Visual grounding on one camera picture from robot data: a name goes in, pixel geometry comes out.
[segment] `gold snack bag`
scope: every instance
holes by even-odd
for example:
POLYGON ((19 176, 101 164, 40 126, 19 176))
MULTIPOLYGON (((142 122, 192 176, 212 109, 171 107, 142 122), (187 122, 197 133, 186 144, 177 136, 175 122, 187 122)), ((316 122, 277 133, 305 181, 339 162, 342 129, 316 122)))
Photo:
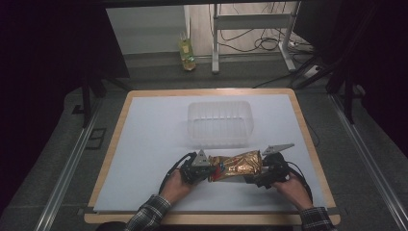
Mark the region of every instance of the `gold snack bag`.
POLYGON ((216 171, 208 178, 209 182, 219 181, 238 175, 255 175, 262 171, 262 158, 259 150, 245 152, 234 157, 209 156, 216 171))

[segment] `striped sleeve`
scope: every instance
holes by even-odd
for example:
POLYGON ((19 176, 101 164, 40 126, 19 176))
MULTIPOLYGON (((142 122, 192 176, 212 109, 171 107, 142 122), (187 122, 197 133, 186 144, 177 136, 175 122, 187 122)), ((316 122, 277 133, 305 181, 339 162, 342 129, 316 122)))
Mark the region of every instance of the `striped sleeve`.
POLYGON ((152 195, 140 206, 138 212, 126 224, 125 231, 154 230, 170 209, 170 203, 160 195, 152 195))
POLYGON ((336 227, 331 222, 327 211, 323 207, 316 207, 300 212, 304 231, 335 231, 336 227))

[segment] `wooden board frame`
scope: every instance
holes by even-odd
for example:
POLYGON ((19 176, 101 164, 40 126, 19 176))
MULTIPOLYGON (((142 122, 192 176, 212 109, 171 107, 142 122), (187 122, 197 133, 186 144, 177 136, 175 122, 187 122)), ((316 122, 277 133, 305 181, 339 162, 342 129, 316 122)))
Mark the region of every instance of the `wooden board frame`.
MULTIPOLYGON (((92 195, 89 200, 88 207, 93 208, 96 199, 102 189, 105 179, 108 175, 109 168, 111 166, 112 159, 116 151, 116 147, 119 141, 120 134, 122 132, 123 125, 129 112, 129 107, 134 97, 167 97, 167 96, 204 96, 204 95, 254 95, 254 94, 287 94, 290 97, 293 111, 296 115, 302 136, 305 140, 306 147, 308 149, 310 159, 313 163, 313 167, 319 179, 319 183, 322 189, 324 200, 327 205, 327 209, 330 211, 329 217, 333 224, 340 223, 340 215, 337 212, 336 204, 333 199, 333 195, 327 184, 323 169, 319 161, 318 153, 314 147, 312 138, 309 134, 307 124, 304 120, 303 114, 300 110, 300 106, 297 102, 296 96, 293 90, 290 89, 215 89, 215 90, 133 90, 130 91, 124 102, 122 111, 120 113, 118 122, 115 127, 111 143, 108 147, 108 151, 99 172, 98 178, 95 183, 92 195)), ((97 214, 93 211, 88 211, 84 214, 84 219, 87 223, 103 223, 109 221, 124 221, 127 222, 134 214, 97 214)), ((180 214, 169 212, 162 224, 175 225, 300 225, 300 216, 297 214, 279 214, 260 212, 259 214, 247 213, 247 214, 180 214)))

